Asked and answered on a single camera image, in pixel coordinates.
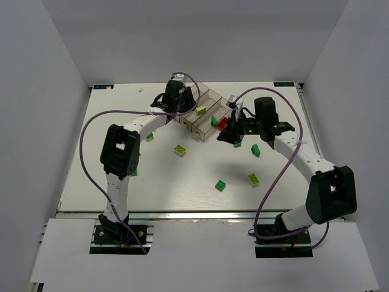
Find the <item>red square lego brick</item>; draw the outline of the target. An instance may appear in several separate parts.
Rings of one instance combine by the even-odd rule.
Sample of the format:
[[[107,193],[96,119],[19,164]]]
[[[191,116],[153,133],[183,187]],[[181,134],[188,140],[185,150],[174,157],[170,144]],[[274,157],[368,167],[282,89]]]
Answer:
[[[228,118],[224,117],[222,120],[218,122],[218,128],[222,131],[227,126],[227,123],[228,123]]]

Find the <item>lime curved lego brick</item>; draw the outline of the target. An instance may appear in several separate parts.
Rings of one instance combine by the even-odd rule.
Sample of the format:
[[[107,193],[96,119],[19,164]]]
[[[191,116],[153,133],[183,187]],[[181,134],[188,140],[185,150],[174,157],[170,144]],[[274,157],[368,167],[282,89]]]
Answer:
[[[207,108],[205,106],[199,106],[195,109],[196,115],[201,116],[207,112]]]

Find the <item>green sloped lego brick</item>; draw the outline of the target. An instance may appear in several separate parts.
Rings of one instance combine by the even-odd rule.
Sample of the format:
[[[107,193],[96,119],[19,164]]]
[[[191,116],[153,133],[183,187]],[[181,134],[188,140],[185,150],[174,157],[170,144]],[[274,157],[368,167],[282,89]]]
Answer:
[[[217,118],[215,116],[211,117],[210,124],[211,124],[212,127],[216,127],[218,125],[218,120],[217,120]]]

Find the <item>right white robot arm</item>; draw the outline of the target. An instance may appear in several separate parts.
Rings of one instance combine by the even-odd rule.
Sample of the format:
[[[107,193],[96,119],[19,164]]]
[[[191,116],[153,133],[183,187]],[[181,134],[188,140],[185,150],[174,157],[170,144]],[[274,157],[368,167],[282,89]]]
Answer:
[[[227,101],[233,111],[218,140],[237,144],[246,135],[261,140],[283,155],[309,184],[306,201],[276,216],[271,237],[279,238],[313,224],[323,224],[357,210],[354,173],[348,166],[338,167],[303,144],[295,128],[281,122],[273,98],[255,99],[255,115],[246,117],[241,102]]]

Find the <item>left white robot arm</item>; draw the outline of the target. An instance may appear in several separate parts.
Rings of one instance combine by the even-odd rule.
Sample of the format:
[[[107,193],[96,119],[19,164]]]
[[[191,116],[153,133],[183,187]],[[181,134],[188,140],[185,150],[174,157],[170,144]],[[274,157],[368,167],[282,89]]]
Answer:
[[[126,235],[122,223],[128,222],[128,184],[139,164],[140,143],[153,131],[165,126],[172,114],[185,113],[195,106],[184,74],[173,75],[165,92],[157,96],[143,114],[124,125],[112,124],[107,131],[100,162],[107,179],[106,210],[99,216],[105,230],[116,236]]]

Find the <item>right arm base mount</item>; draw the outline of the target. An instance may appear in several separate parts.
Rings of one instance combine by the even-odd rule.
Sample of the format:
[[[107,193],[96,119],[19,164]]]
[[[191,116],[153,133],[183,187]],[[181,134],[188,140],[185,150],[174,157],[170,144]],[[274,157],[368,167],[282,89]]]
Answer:
[[[254,228],[247,231],[253,237],[255,257],[257,259],[292,259],[312,258],[311,238],[307,229],[302,233],[286,238],[267,239],[258,238]]]

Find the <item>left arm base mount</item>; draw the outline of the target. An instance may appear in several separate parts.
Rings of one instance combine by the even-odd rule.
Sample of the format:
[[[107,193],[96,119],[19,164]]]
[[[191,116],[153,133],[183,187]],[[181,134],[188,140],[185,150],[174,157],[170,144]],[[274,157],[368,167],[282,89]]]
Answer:
[[[100,255],[147,255],[153,242],[154,226],[128,224],[130,232],[119,222],[112,222],[100,214],[92,233],[90,254]]]

